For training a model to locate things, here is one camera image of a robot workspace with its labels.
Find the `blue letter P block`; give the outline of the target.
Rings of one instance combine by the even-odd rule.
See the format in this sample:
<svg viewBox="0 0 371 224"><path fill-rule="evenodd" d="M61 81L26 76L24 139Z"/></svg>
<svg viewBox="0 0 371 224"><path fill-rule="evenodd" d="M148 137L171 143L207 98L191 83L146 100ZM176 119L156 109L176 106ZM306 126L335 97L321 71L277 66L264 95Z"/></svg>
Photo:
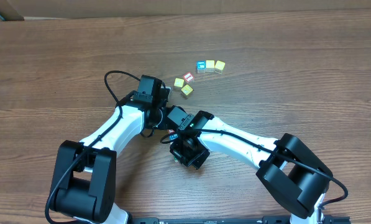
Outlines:
<svg viewBox="0 0 371 224"><path fill-rule="evenodd" d="M176 139L177 137L178 137L177 134L173 134L173 135L169 136L169 140L174 140L174 139Z"/></svg>

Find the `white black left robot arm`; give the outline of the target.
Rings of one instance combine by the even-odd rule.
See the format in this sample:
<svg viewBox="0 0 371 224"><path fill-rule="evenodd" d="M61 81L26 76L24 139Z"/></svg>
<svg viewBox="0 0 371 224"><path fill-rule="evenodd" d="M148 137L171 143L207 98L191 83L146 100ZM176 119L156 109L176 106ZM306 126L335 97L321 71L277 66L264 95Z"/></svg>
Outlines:
<svg viewBox="0 0 371 224"><path fill-rule="evenodd" d="M143 130L165 129L165 106L117 105L113 115L81 141L66 140L58 148L45 218L50 212L71 223L131 222L129 212L115 202L116 159L130 140Z"/></svg>

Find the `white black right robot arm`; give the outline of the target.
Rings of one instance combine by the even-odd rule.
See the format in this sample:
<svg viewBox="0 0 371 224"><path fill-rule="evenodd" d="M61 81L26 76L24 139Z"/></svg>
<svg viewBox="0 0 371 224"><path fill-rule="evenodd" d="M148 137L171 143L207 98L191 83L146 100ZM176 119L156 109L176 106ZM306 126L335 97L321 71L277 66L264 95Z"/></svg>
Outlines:
<svg viewBox="0 0 371 224"><path fill-rule="evenodd" d="M205 111L197 115L174 108L167 116L176 132L170 152L184 166L199 169L211 152L231 156L256 169L272 197L291 213L290 223L322 223L322 202L330 169L299 138L256 136Z"/></svg>

